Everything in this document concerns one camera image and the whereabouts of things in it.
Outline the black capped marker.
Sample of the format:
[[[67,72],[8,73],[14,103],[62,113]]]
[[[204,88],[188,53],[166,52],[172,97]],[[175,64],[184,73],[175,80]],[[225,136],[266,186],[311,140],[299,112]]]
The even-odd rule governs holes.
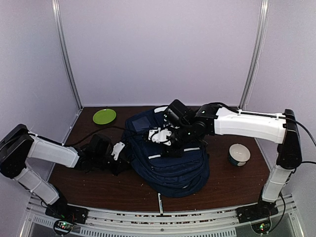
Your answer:
[[[158,193],[158,206],[159,206],[159,213],[163,216],[163,203],[161,198],[161,193]]]

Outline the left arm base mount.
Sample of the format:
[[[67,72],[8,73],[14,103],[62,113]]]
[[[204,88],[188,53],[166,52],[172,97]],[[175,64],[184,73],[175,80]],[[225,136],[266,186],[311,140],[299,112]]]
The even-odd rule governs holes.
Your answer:
[[[77,224],[85,224],[88,217],[88,209],[76,206],[68,206],[68,213],[60,214],[52,207],[46,207],[45,214],[57,220],[53,223],[53,230],[60,236],[68,235]]]

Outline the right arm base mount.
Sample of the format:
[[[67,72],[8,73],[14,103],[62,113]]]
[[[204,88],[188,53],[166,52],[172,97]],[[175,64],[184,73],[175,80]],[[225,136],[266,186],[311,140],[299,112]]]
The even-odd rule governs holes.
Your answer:
[[[264,235],[272,229],[271,217],[278,214],[275,205],[253,204],[236,209],[238,222],[250,223],[254,233]]]

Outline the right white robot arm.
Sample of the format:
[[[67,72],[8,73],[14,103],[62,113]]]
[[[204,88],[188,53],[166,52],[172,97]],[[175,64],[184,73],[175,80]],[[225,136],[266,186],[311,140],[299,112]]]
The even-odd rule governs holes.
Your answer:
[[[155,110],[161,111],[174,130],[167,135],[169,145],[180,148],[206,135],[237,135],[264,139],[278,145],[276,163],[261,192],[253,214],[265,217],[293,172],[302,162],[300,136],[294,112],[267,114],[237,110],[221,102],[211,102],[196,111],[179,100]]]

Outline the navy blue backpack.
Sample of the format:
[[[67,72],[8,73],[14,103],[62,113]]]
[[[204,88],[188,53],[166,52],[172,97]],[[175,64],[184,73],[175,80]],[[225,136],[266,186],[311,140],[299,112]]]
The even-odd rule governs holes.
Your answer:
[[[167,125],[165,109],[157,107],[128,118],[122,141],[130,165],[151,188],[166,197],[181,198],[198,192],[207,183],[209,155],[203,143],[191,142],[181,157],[167,157],[164,145],[145,140],[150,129]]]

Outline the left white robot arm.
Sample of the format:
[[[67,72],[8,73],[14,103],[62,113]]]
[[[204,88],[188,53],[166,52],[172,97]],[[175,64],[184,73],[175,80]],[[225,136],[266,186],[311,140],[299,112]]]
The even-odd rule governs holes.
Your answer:
[[[67,199],[57,187],[36,173],[27,159],[44,160],[87,172],[109,170],[113,175],[129,168],[123,142],[113,144],[100,131],[93,132],[89,138],[90,141],[81,147],[78,143],[65,145],[34,134],[26,125],[19,124],[0,142],[0,172],[37,195],[60,219],[67,219],[71,215]]]

